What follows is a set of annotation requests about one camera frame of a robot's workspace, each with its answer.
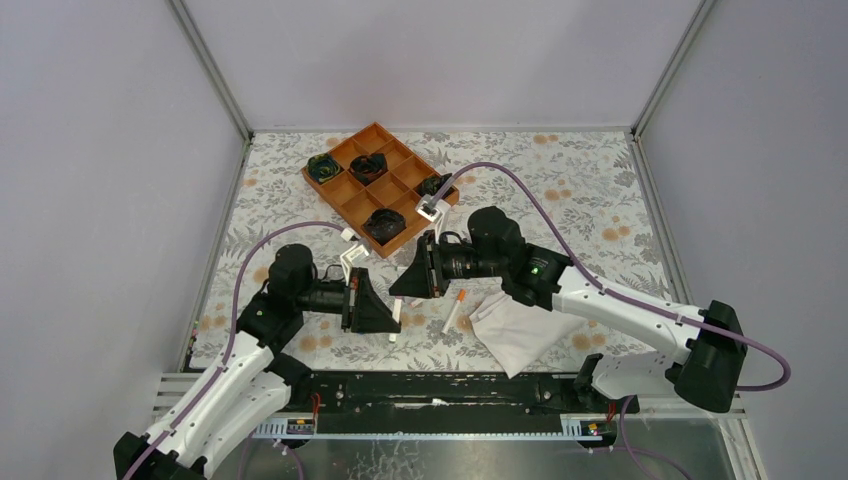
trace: wooden tray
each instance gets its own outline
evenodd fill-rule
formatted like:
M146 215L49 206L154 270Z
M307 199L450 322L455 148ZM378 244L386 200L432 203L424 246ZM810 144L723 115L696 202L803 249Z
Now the wooden tray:
M360 155L377 152L386 156L388 171L370 185L364 186L348 171L350 163ZM329 153L344 169L342 173L323 185L309 176L306 167L301 169L303 177L360 237L368 240L381 257L386 258L394 253L428 225L427 219L415 212L415 206L421 200L415 189L425 178L440 174L379 123L365 127ZM459 201L459 192L455 187L449 191L445 201L451 205ZM362 228L378 208L390 208L406 219L406 228L385 245L377 243Z

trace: white cloth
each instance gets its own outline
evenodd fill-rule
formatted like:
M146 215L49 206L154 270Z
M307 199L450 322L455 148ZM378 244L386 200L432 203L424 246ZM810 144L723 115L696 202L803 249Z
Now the white cloth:
M474 334L509 378L518 375L585 321L577 315L522 305L503 292L486 297L471 314Z

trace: gray wall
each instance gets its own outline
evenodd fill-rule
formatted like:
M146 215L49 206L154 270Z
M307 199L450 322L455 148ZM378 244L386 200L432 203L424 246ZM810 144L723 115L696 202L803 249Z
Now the gray wall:
M644 137L696 299L789 384L744 396L772 480L844 478L848 2L725 0ZM746 383L777 368L748 356Z
M698 0L190 0L257 129L636 120Z
M164 1L0 7L0 476L114 479L240 140Z

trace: floral mat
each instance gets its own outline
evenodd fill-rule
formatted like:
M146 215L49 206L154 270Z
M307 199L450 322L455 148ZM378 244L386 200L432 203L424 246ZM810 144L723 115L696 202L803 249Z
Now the floral mat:
M207 367L226 342L236 273L245 255L264 235L284 225L342 218L307 185L300 173L306 159L325 152L348 134L261 133L254 140L242 186L232 212L214 278L187 352L187 366ZM670 299L659 246L633 171L622 132L580 133L421 133L397 138L442 173L475 161L505 165L530 187L575 253L596 273L653 295ZM457 181L460 201L451 210L448 230L466 236L468 215L496 205L516 220L528 242L560 247L536 210L509 178L476 169ZM267 278L274 252L286 243L312 249L320 271L338 263L345 242L326 228L303 228L279 237L252 260L241 288L244 306ZM415 252L410 241L387 259L376 254L362 266L388 304L388 287ZM307 313L304 327L285 352L313 369L344 370L501 370L474 336L469 315L498 291L493 279L455 282L443 299L413 308L404 305L403 332L396 343L388 335L344 333L338 316ZM441 327L459 288L468 291L457 328ZM560 339L528 371L574 372L586 355L625 355L649 350L645 344L589 320Z

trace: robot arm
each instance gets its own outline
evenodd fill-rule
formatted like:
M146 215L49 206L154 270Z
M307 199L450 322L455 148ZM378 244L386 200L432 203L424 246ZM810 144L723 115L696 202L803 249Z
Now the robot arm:
M118 441L118 478L145 452L131 478L211 477L260 422L289 403L293 389L308 388L309 368L282 353L303 326L303 312L339 314L346 331L399 333L400 324L374 293L368 270L347 267L344 280L318 280L309 248L291 244L277 251L268 281L238 318L232 348L222 349L177 405L142 436L127 432Z
M643 355L587 358L576 382L586 385L587 397L600 395L603 398L597 401L604 401L673 391L706 410L729 410L745 345L608 295L606 287L601 290L588 282L569 257L526 243L518 224L497 207L474 212L468 231L470 240L453 232L438 237L425 232L418 239L412 265L389 293L434 298L444 295L453 279L501 277L504 292L522 304L596 319L656 349ZM451 237L459 241L449 242ZM720 302L701 310L598 280L648 306L742 333L733 309Z

